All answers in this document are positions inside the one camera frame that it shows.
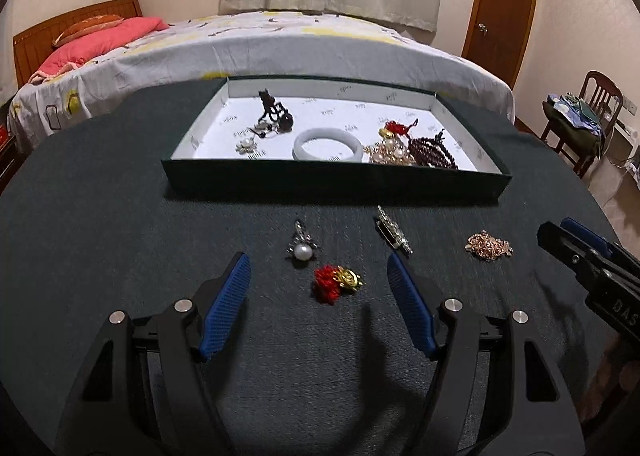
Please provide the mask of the red gold knot charm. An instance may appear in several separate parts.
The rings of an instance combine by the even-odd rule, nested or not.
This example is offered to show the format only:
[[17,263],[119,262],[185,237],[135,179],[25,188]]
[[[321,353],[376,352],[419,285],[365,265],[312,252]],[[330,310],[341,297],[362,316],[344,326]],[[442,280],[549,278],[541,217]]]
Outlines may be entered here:
[[352,294],[363,286],[361,277],[345,266],[323,265],[314,270],[311,292],[322,303],[333,305],[343,294]]

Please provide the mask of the red tassel gold charm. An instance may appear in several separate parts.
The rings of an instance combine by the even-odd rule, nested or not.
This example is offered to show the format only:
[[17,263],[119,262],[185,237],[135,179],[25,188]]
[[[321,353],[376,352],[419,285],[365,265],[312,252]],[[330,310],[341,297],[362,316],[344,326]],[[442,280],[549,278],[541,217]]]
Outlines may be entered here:
[[404,125],[396,121],[387,121],[384,124],[384,127],[378,130],[378,135],[380,135],[383,138],[408,136],[410,133],[410,130],[413,129],[413,127],[416,127],[418,123],[419,123],[418,119],[415,119],[409,125]]

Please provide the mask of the pearl flower brooch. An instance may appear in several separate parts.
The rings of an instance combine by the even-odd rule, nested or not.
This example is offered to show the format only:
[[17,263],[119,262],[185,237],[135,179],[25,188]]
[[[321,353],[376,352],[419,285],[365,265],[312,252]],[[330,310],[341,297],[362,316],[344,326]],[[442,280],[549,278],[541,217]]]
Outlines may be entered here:
[[242,138],[238,142],[238,145],[236,145],[235,150],[241,156],[252,155],[253,153],[256,153],[257,143],[255,141],[255,138],[253,136]]

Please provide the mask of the white jade bangle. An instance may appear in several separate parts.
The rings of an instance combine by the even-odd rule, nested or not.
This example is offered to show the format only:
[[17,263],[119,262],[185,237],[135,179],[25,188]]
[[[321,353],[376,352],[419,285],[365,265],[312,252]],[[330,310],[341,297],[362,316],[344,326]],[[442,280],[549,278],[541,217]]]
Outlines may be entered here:
[[338,142],[348,147],[352,154],[347,158],[342,158],[341,162],[360,163],[362,161],[363,145],[354,135],[335,127],[314,127],[297,135],[292,148],[293,158],[298,161],[322,161],[322,158],[307,153],[304,149],[306,143],[318,141],[318,139]]

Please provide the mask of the black cord pendant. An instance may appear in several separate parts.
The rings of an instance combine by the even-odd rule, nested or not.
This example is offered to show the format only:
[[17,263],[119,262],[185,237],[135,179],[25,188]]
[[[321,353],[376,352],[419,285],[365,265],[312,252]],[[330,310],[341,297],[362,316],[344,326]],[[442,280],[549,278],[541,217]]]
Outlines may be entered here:
[[290,133],[294,127],[292,113],[286,109],[280,101],[277,101],[269,90],[260,90],[258,97],[262,103],[262,115],[257,122],[250,127],[250,131],[259,138],[266,138],[270,134]]

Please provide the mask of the clothes pile on chair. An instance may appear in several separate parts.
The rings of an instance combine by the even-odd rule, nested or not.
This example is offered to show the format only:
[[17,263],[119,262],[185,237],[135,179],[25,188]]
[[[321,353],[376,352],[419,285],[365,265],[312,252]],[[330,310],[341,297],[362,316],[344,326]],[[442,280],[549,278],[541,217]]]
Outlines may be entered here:
[[602,127],[591,119],[593,112],[586,109],[586,104],[577,98],[550,94],[542,103],[547,125],[541,139],[545,142],[553,133],[559,142],[567,145],[578,156],[600,157],[605,138]]

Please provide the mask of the dark wooden chair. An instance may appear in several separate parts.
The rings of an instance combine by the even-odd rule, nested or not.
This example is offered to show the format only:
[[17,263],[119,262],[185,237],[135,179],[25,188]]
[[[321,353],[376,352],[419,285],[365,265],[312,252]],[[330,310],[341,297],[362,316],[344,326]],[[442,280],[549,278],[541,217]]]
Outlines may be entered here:
[[624,96],[617,85],[599,71],[589,71],[578,95],[549,94],[542,102],[547,124],[541,140],[553,134],[553,150],[573,165],[580,179],[611,142],[615,123],[623,109]]

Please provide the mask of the dark grey table cloth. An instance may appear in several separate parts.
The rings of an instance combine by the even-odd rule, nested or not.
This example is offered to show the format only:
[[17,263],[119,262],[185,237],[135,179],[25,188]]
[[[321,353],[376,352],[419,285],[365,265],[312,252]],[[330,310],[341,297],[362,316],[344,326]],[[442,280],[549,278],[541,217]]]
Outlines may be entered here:
[[[162,164],[213,95],[193,82],[142,90],[110,115],[49,137],[1,197],[1,380],[52,444],[66,396],[103,320],[163,311],[233,254],[252,282],[226,350],[209,366],[218,410],[243,455],[397,455],[433,367],[410,340],[386,280],[380,205],[176,199]],[[486,315],[533,318],[574,398],[613,340],[572,272],[537,245],[574,217],[613,230],[584,183],[502,116],[457,104],[511,172],[495,205],[390,205],[421,275]],[[296,219],[320,246],[286,249]],[[363,286],[333,305],[314,270],[345,266]]]

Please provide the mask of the silver pearl pendant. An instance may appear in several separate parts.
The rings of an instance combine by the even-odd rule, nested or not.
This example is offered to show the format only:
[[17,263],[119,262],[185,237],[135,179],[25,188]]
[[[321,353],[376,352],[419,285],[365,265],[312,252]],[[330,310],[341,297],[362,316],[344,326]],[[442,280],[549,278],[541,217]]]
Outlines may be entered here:
[[294,231],[286,253],[295,265],[307,265],[312,261],[320,246],[314,236],[308,231],[302,220],[296,219],[294,222]]

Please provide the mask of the green tray white lining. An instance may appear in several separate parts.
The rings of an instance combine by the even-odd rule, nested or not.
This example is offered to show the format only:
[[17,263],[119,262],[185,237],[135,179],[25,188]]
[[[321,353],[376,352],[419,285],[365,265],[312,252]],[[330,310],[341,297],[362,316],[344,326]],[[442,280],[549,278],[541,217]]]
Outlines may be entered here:
[[437,93],[312,76],[237,76],[163,162],[183,197],[313,205],[491,205],[512,176]]

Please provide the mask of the dark wooden nightstand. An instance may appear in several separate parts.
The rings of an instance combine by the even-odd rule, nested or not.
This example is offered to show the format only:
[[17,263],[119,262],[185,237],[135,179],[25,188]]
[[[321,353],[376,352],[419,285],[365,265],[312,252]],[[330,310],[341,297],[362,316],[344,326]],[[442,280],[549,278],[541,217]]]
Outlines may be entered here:
[[16,136],[8,123],[8,108],[1,108],[1,147],[0,147],[0,193],[6,189],[11,179],[21,168],[24,156],[18,150]]

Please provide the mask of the brown wooden door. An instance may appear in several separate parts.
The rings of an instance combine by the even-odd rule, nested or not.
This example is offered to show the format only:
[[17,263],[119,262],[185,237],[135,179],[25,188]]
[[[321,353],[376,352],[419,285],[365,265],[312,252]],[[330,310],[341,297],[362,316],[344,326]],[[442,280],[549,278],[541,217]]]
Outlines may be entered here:
[[462,57],[514,86],[537,0],[474,0]]

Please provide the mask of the bed with patterned sheet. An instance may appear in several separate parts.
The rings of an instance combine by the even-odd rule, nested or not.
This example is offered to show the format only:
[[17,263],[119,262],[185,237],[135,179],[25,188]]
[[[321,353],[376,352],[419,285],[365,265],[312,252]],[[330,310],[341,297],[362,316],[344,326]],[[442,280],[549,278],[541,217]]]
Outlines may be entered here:
[[512,90],[498,76],[366,20],[244,12],[168,26],[49,81],[27,81],[8,109],[21,153],[31,153],[59,131],[112,112],[137,90],[227,76],[306,75],[399,84],[515,118]]

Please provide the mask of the pink pillow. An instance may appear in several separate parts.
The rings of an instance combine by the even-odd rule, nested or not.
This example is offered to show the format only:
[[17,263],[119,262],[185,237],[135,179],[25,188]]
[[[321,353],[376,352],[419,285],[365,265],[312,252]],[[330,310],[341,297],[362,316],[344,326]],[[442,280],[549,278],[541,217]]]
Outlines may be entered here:
[[50,78],[78,69],[93,58],[105,55],[117,47],[125,46],[154,31],[168,28],[168,24],[162,18],[124,18],[119,26],[83,36],[55,48],[30,76],[28,83],[37,85],[49,81]]

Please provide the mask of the wooden headboard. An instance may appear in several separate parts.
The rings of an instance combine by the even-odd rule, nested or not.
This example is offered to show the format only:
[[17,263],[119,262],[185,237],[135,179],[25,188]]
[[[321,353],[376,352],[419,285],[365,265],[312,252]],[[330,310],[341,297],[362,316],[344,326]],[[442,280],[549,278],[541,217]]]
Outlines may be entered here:
[[30,76],[54,51],[52,42],[76,22],[100,15],[119,15],[122,18],[141,17],[138,0],[107,0],[66,12],[40,22],[13,37],[13,56],[17,88],[25,85]]

